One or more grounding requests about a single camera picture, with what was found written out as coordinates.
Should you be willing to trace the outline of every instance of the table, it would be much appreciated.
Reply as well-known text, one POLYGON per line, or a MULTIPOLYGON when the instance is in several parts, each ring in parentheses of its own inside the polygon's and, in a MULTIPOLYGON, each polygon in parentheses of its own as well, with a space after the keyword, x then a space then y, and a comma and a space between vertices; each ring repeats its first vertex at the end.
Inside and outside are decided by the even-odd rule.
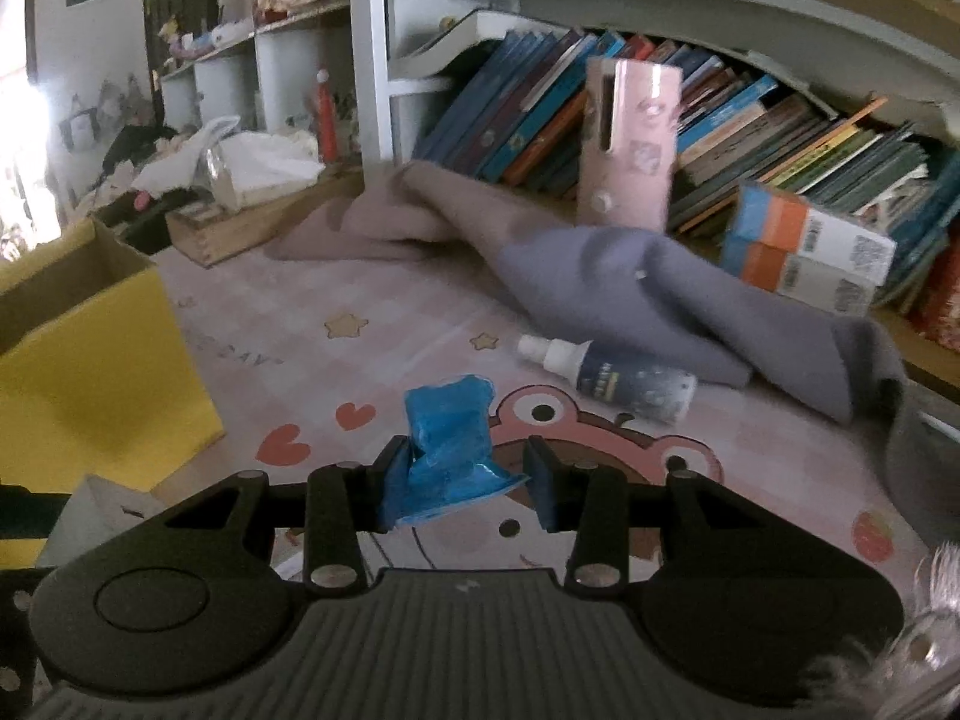
MULTIPOLYGON (((176 250, 155 257, 176 317, 227 435, 155 491, 181 500, 241 469, 274 484, 325 464, 372 463, 407 432, 402 395, 466 373, 496 386, 494 457, 517 461, 542 435, 565 459, 619 464, 662 482, 668 458, 695 469, 875 565, 901 595, 926 550, 869 469, 882 436, 844 428, 762 383, 701 385, 674 429, 620 415, 522 362, 531 328, 483 264, 464 255, 416 263, 276 262, 261 251, 203 269, 176 250)), ((384 565, 553 567, 572 533, 549 535, 501 496, 418 528, 361 535, 371 574, 384 565)), ((656 540, 632 540, 632 580, 658 565, 656 540)))

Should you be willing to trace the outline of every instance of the blue plastic wrapper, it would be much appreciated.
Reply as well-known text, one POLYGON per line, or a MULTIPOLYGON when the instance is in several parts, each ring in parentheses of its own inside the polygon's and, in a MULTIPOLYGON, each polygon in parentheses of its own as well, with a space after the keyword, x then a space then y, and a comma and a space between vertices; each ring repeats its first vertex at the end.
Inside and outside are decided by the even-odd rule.
POLYGON ((415 525, 527 481, 493 462, 488 411, 493 384, 464 376, 440 386, 411 389, 404 398, 414 458, 406 479, 388 480, 384 509, 400 499, 395 523, 415 525))

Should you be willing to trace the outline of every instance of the yellow paper bag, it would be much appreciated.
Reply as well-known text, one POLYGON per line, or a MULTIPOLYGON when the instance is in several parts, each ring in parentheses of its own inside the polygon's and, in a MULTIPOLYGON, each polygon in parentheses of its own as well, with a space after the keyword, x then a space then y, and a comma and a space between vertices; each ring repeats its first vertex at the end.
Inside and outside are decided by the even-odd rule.
MULTIPOLYGON (((92 473, 148 490, 222 435, 145 256, 87 220, 0 269, 4 484, 72 493, 92 473)), ((0 541, 0 567, 24 547, 0 541)))

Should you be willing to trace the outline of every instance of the pink container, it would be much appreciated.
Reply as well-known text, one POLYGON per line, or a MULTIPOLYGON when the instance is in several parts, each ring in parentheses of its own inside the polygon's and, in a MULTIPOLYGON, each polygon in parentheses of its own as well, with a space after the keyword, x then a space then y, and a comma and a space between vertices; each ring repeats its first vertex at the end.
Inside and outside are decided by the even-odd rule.
POLYGON ((682 72, 633 59, 587 62, 577 223, 664 232, 682 72))

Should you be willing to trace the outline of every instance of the white bottle tip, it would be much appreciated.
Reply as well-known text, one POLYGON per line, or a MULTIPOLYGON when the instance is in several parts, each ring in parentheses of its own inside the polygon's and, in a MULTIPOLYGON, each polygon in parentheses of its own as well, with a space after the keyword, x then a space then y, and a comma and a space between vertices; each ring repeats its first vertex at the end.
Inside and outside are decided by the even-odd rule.
POLYGON ((517 342, 517 354, 520 354, 524 360, 536 362, 538 365, 544 364, 549 348, 549 338, 540 336, 520 336, 520 341, 517 342))

